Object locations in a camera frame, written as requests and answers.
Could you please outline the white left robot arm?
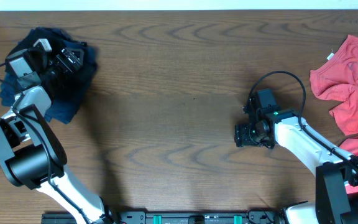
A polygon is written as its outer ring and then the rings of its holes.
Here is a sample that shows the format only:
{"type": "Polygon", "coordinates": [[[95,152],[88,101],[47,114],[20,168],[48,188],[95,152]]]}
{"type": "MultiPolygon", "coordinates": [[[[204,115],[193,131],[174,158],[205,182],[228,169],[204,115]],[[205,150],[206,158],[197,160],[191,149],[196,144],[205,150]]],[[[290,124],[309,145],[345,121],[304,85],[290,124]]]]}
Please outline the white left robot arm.
{"type": "Polygon", "coordinates": [[[0,166],[8,181],[48,195],[77,223],[119,223],[102,198],[67,165],[65,150],[45,120],[85,68],[81,48],[26,48],[6,57],[16,79],[10,110],[0,117],[0,166]]]}

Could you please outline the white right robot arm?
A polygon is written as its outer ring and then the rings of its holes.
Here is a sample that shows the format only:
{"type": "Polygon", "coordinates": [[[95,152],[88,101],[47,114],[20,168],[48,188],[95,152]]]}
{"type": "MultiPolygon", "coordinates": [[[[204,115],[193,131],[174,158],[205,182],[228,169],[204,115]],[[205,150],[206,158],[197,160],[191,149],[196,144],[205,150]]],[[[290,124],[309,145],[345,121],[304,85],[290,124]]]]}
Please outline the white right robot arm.
{"type": "Polygon", "coordinates": [[[337,147],[292,110],[249,113],[234,128],[237,147],[279,145],[315,177],[315,201],[290,205],[272,223],[358,223],[358,156],[337,147]]]}

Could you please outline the black t-shirt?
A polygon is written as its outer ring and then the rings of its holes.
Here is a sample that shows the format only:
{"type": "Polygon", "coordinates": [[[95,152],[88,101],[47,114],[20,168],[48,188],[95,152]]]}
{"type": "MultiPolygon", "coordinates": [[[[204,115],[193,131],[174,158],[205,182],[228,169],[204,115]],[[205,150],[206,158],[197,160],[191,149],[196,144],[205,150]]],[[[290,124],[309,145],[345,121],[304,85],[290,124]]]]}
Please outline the black t-shirt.
{"type": "MultiPolygon", "coordinates": [[[[68,82],[77,80],[91,80],[96,73],[97,63],[94,48],[90,47],[87,42],[74,40],[64,30],[58,28],[37,27],[32,29],[27,37],[18,43],[16,47],[9,52],[8,55],[13,54],[19,50],[32,47],[38,39],[47,39],[52,47],[52,52],[49,53],[48,59],[53,58],[56,54],[66,47],[74,49],[82,49],[84,51],[83,67],[74,73],[69,79],[57,80],[47,78],[47,68],[40,74],[40,86],[48,93],[49,97],[54,98],[63,90],[68,82]]],[[[12,75],[16,80],[17,77],[13,74],[10,68],[6,66],[6,72],[12,75]]]]}

